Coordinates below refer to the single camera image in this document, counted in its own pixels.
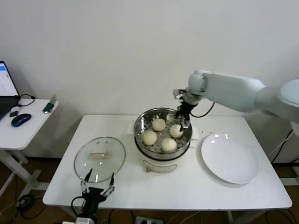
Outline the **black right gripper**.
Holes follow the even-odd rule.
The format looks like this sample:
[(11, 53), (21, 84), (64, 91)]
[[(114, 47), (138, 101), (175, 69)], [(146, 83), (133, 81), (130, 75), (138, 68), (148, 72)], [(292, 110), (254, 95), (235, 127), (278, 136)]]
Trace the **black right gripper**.
[(177, 107), (175, 118), (180, 118), (180, 132), (183, 132), (185, 129), (189, 128), (190, 125), (190, 114), (193, 109), (193, 105), (190, 104), (181, 104)]

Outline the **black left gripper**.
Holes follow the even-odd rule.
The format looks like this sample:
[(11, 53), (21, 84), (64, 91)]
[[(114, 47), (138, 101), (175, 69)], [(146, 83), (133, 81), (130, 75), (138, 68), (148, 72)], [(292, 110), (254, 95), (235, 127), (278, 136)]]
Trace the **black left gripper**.
[(87, 173), (85, 178), (81, 181), (81, 189), (82, 189), (82, 197), (85, 200), (85, 205), (83, 207), (83, 212), (81, 213), (82, 217), (97, 217), (96, 213), (98, 210), (98, 205), (101, 202), (106, 200), (105, 196), (110, 196), (115, 189), (114, 186), (114, 173), (110, 178), (109, 187), (104, 189), (99, 189), (95, 187), (89, 187), (87, 192), (87, 183), (89, 182), (90, 176), (92, 174), (93, 169)]

